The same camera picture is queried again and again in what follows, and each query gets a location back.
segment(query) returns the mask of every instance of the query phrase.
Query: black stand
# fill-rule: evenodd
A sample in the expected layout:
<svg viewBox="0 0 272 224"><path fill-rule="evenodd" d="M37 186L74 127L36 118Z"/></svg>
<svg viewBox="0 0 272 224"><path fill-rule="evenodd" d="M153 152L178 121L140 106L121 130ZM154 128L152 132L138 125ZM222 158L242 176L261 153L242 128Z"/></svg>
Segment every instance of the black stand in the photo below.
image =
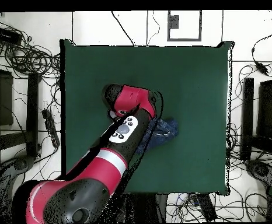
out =
<svg viewBox="0 0 272 224"><path fill-rule="evenodd" d="M0 164L0 219L11 223L12 189L18 175L33 167L38 144L39 82L37 73L28 76L26 131L0 136L0 151L26 143L26 156L16 157Z"/></svg>

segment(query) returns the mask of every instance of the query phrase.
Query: power adapter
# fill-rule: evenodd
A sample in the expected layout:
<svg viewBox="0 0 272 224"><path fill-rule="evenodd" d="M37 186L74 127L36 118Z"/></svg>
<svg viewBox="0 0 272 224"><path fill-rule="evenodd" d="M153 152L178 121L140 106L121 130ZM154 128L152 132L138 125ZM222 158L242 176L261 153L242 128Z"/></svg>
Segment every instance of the power adapter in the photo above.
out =
<svg viewBox="0 0 272 224"><path fill-rule="evenodd" d="M261 62L255 62L256 68L264 75L268 75L268 69Z"/></svg>

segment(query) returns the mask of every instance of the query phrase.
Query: black power strip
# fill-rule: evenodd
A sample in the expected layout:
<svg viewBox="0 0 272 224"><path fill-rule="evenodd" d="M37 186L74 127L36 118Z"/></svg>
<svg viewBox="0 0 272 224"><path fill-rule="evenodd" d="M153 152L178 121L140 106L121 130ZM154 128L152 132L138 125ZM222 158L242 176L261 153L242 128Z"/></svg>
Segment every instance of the black power strip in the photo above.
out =
<svg viewBox="0 0 272 224"><path fill-rule="evenodd" d="M41 111L41 113L43 115L43 118L45 119L45 126L48 131L48 134L51 137L52 145L53 145L53 147L55 147L57 149L60 146L60 141L59 141L59 137L56 132L55 123L52 118L52 114L47 109Z"/></svg>

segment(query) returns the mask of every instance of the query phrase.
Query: cable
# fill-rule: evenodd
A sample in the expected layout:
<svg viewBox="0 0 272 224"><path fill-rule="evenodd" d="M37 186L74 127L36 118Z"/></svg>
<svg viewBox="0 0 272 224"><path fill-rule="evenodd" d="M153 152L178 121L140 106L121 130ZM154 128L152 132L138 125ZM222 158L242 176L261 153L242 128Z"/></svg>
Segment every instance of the cable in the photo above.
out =
<svg viewBox="0 0 272 224"><path fill-rule="evenodd" d="M148 43L147 43L147 46L149 45L149 42L151 42L151 39L153 38L153 36L158 35L159 32L160 32L160 25L159 25L159 23L156 21L156 19L154 18L154 13L155 13L155 11L152 12L152 18L153 18L153 20L155 21L155 23L157 23L157 25L158 25L158 27L159 27L159 30L158 30L157 33L153 34L153 35L151 36L151 38L149 38L149 41L148 41Z"/></svg>
<svg viewBox="0 0 272 224"><path fill-rule="evenodd" d="M258 69L261 73L263 73L263 74L265 74L265 75L268 75L268 70L267 70L266 66L264 66L264 65L263 65L262 63L260 63L260 62L257 62L257 61L255 60L255 58L254 58L253 53L255 52L255 46L257 45L258 42L260 42L260 41L262 41L262 40L265 40L265 39L267 39L267 38L269 38L269 37L271 37L271 36L272 36L272 34L269 35L269 36L267 36L267 37L265 37L265 38L261 38L260 40L258 40L258 41L254 44L254 46L253 46L253 48L252 48L252 50L251 50L252 58L253 58L253 60L254 60L254 63L256 64L257 69Z"/></svg>
<svg viewBox="0 0 272 224"><path fill-rule="evenodd" d="M51 175L52 175L53 173L56 173L56 172L60 172L60 173L61 173L61 171L53 171L52 173L50 173L50 175L48 176L47 180L51 177Z"/></svg>
<svg viewBox="0 0 272 224"><path fill-rule="evenodd" d="M47 139L47 138L49 138L49 136L47 136L47 137L45 137L43 140L42 140L42 142L41 142L41 149L40 149L40 160L39 160L39 163L41 162L41 152L42 152L42 150L43 150L43 142L45 141L45 139ZM43 180L45 180L45 178L44 178L44 176L43 176L43 174L41 173L41 168L40 168L40 175L41 175L41 177L43 178Z"/></svg>
<svg viewBox="0 0 272 224"><path fill-rule="evenodd" d="M115 20L117 21L117 23L120 25L121 29L123 30L123 32L125 33L125 35L128 37L128 39L131 41L132 45L135 46L135 44L133 43L133 41L131 40L131 38L129 37L129 35L127 34L127 32L124 30L123 26L120 24L120 21L115 17L113 11L111 11L113 17L115 18Z"/></svg>
<svg viewBox="0 0 272 224"><path fill-rule="evenodd" d="M249 218L249 220L250 220L251 222L253 222L252 219L251 219L251 217L250 217L251 214L248 212L248 209L251 208L251 207L247 207L247 200L248 200L249 197L251 197L251 196L253 196L253 195L258 195L258 196L264 198L265 200L267 200L266 197L264 197L263 195L261 195L261 194L259 194L259 193L251 193L251 194L249 194L249 195L245 198L245 210L246 210L246 214L247 214L247 216L248 216L248 218ZM257 208L258 208L258 209L261 209L261 210L264 212L264 210L263 210L263 208L262 208L261 206L258 205ZM258 213L259 215L264 216L264 215L262 215L262 213L257 212L257 211L255 211L254 209L252 209L252 210L253 210L253 212Z"/></svg>
<svg viewBox="0 0 272 224"><path fill-rule="evenodd" d="M25 144L26 144L26 148L27 148L27 138L26 138L26 135L25 135L25 133L24 133L24 130L23 130L22 126L20 125L20 122L19 122L17 116L13 113L13 111L12 111L11 109L7 108L6 106L0 104L0 107L3 107L3 108L5 108L5 109L7 109L8 111L10 111L10 112L13 114L13 116L16 118L16 121L17 121L17 123L18 123L18 125L19 125L19 127L20 127L20 129L21 129L21 132L22 132L22 134L23 134L23 136L24 136L24 140L25 140Z"/></svg>
<svg viewBox="0 0 272 224"><path fill-rule="evenodd" d="M48 161L45 163L45 165L44 165L42 168L40 168L40 171L39 171L36 175L34 175L34 177L33 177L31 180L33 180L39 173L41 173L41 171L44 169L44 167L47 165L47 163L48 163L49 160L51 159L52 155L55 154L55 153L57 152L57 150L58 150L58 148L55 149L55 150L53 151L52 154L50 154L50 155L46 156L45 158L42 158L42 159L40 159L40 160L38 161L38 162L40 162L41 160L44 160L44 159L46 159L46 158L49 158Z"/></svg>

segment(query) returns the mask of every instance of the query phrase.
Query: black frame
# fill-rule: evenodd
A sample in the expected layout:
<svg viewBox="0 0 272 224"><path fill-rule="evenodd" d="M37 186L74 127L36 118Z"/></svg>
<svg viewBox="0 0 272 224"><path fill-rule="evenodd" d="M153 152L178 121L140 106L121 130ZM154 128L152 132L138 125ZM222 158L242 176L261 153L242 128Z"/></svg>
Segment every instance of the black frame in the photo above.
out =
<svg viewBox="0 0 272 224"><path fill-rule="evenodd" d="M27 156L34 159L39 151L38 124L39 124L39 82L41 76L37 73L28 75L27 89L27 118L26 131L24 133L12 133L0 136L0 151L3 149L25 144L27 141Z"/></svg>
<svg viewBox="0 0 272 224"><path fill-rule="evenodd" d="M168 30L167 30L167 41L201 41L201 31L203 29L203 11L199 11L199 34L198 38L170 38L170 30L179 28L179 16L170 14L168 11Z"/></svg>

